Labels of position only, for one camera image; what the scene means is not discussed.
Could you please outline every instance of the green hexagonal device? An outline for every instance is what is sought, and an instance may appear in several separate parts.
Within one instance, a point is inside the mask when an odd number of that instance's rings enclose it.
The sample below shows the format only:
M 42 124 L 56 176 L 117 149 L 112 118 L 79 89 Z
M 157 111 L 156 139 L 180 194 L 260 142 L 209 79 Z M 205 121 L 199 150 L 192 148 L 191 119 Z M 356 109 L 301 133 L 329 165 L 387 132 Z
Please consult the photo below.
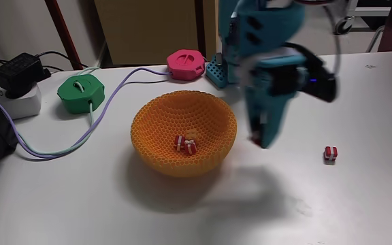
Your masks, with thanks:
M 74 82 L 79 82 L 84 89 L 81 92 Z M 89 103 L 96 110 L 105 98 L 104 85 L 93 75 L 79 75 L 68 78 L 58 89 L 66 110 L 72 114 L 88 113 Z

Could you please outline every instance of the wooden cabinet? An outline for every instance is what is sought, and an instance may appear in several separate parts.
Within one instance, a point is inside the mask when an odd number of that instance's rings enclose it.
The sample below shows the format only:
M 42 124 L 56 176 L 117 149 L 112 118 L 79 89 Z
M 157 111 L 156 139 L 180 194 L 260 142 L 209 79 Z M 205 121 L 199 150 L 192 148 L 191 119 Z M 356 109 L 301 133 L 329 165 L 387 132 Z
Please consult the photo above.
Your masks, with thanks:
M 216 50 L 215 0 L 95 0 L 115 65 L 164 64 L 171 53 Z

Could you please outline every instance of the honeycomb-textured bowl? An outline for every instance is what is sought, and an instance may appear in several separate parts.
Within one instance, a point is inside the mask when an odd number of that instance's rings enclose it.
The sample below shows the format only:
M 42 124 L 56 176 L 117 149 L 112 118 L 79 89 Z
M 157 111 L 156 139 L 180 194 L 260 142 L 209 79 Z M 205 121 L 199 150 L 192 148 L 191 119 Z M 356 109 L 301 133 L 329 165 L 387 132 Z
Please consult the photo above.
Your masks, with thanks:
M 197 130 L 197 153 L 177 152 L 175 137 Z M 191 177 L 215 168 L 231 150 L 237 121 L 231 108 L 213 95 L 177 91 L 147 103 L 135 115 L 131 141 L 153 169 L 170 176 Z

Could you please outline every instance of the table surface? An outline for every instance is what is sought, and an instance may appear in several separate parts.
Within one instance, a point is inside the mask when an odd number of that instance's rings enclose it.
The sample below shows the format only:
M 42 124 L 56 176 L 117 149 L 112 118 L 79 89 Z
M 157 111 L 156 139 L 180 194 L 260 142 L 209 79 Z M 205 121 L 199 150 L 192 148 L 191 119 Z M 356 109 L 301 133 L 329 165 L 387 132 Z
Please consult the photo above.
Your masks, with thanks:
M 322 56 L 330 67 L 333 58 Z M 108 98 L 132 69 L 93 74 Z M 88 128 L 56 95 L 72 74 L 40 82 L 40 115 L 16 121 L 39 150 L 66 148 Z M 139 71 L 130 81 L 164 79 Z M 19 146 L 1 161 L 0 244 L 392 244 L 392 52 L 343 55 L 339 85 L 333 103 L 298 94 L 268 150 L 247 140 L 236 88 L 205 78 L 124 86 L 79 150 L 30 161 Z M 200 178 L 153 172 L 130 140 L 137 111 L 179 90 L 221 97 L 238 120 L 231 152 Z M 335 165 L 323 164 L 325 146 L 337 146 Z

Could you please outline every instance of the metal stand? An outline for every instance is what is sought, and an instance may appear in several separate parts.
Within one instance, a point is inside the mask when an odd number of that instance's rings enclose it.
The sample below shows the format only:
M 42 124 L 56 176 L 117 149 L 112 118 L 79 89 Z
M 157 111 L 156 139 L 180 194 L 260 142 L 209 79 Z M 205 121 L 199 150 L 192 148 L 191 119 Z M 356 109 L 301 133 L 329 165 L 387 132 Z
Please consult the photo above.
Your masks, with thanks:
M 335 34 L 344 35 L 352 30 L 355 17 L 361 16 L 388 16 L 391 7 L 357 7 L 358 0 L 350 0 L 347 15 L 335 26 Z
M 371 52 L 372 51 L 372 49 L 374 47 L 374 44 L 376 43 L 376 41 L 378 40 L 379 35 L 384 31 L 384 29 L 385 29 L 385 26 L 381 26 L 381 27 L 379 27 L 376 30 L 376 33 L 374 34 L 374 36 L 372 38 L 372 41 L 370 42 L 370 44 L 369 44 L 369 46 L 368 46 L 368 48 L 367 48 L 367 50 L 365 52 Z

